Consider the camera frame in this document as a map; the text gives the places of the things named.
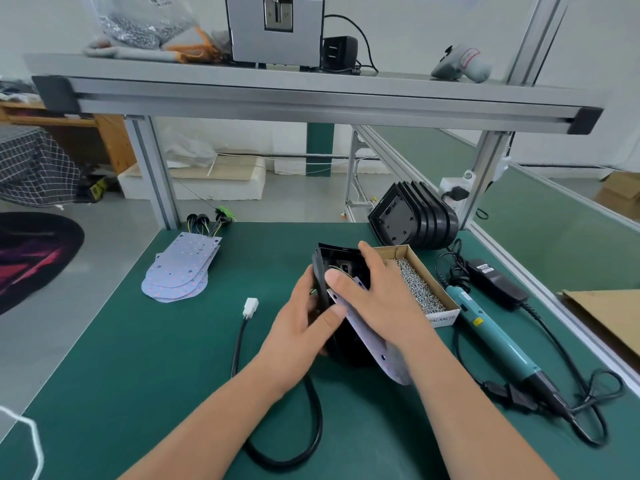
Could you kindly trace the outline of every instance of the cardboard box on floor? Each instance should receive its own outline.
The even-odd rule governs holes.
[[[562,291],[564,305],[640,373],[640,290]]]
[[[405,244],[404,246],[386,246],[374,249],[382,259],[406,259],[409,261],[409,264],[411,264],[416,273],[427,283],[431,292],[440,300],[446,309],[445,312],[426,315],[433,327],[453,325],[453,322],[456,321],[456,318],[460,314],[460,307],[456,305],[456,302],[444,291],[444,288],[437,279],[425,268],[422,261],[418,259],[418,256],[416,256],[411,249],[411,246]]]
[[[640,173],[613,172],[594,200],[624,217],[640,219]]]

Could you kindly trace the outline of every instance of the gray cloth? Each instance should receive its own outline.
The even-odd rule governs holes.
[[[0,125],[0,199],[34,207],[73,202],[79,177],[42,128]]]

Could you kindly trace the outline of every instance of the green mat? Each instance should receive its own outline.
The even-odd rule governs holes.
[[[223,229],[206,290],[162,304],[146,297],[140,284],[154,255],[176,234],[162,231],[156,236],[28,407],[26,415],[37,421],[44,446],[42,480],[116,478],[228,379],[247,297],[258,298],[260,307],[245,332],[242,363],[258,351],[319,241],[340,246],[355,246],[360,239],[374,242],[365,224],[235,223]],[[506,271],[471,234],[461,236],[465,255],[488,259]],[[437,253],[419,256],[433,270]],[[474,296],[572,399],[573,380],[535,323]],[[537,300],[532,304],[583,373],[601,366]],[[451,327],[439,329],[439,335],[451,343]],[[461,345],[478,377],[500,380],[485,351],[464,337]],[[396,385],[375,368],[343,369],[326,358],[316,360],[311,374],[322,402],[324,436],[308,464],[285,475],[272,474],[240,452],[227,478],[447,477],[412,387]],[[640,402],[628,394],[603,411],[612,441],[599,451],[578,441],[563,422],[512,411],[506,416],[562,478],[636,477]],[[583,421],[589,427],[589,418]],[[288,458],[304,449],[310,436],[308,400],[298,386],[269,412],[254,439],[265,453]],[[34,467],[28,429],[18,425],[0,444],[0,478],[29,479]]]
[[[374,127],[438,185],[472,167],[476,149],[434,129]],[[552,291],[640,288],[640,232],[510,168],[489,188],[475,222]]]

